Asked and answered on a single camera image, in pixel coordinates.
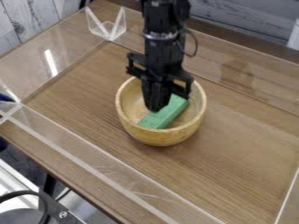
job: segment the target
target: green sponge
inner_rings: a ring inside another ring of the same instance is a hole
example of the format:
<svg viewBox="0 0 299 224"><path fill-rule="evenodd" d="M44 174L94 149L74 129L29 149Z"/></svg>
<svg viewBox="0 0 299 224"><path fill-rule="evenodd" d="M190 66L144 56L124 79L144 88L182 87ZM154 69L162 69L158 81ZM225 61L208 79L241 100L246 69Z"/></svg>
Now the green sponge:
<svg viewBox="0 0 299 224"><path fill-rule="evenodd" d="M188 100L181 98L178 95L172 94L168 105L162 107L158 112L149 112L137 125L148 129L164 129L177 115L185 110L188 105Z"/></svg>

